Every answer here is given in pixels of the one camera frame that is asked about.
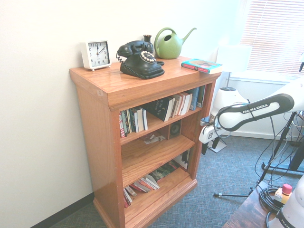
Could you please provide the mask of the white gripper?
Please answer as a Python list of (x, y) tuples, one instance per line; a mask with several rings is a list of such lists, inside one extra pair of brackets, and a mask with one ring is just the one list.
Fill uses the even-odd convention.
[(219, 135), (222, 134), (222, 128), (216, 127), (214, 124), (209, 123), (202, 127), (199, 135), (199, 141), (202, 142), (201, 153), (206, 154), (206, 144), (214, 139), (214, 149), (216, 149), (219, 143)]

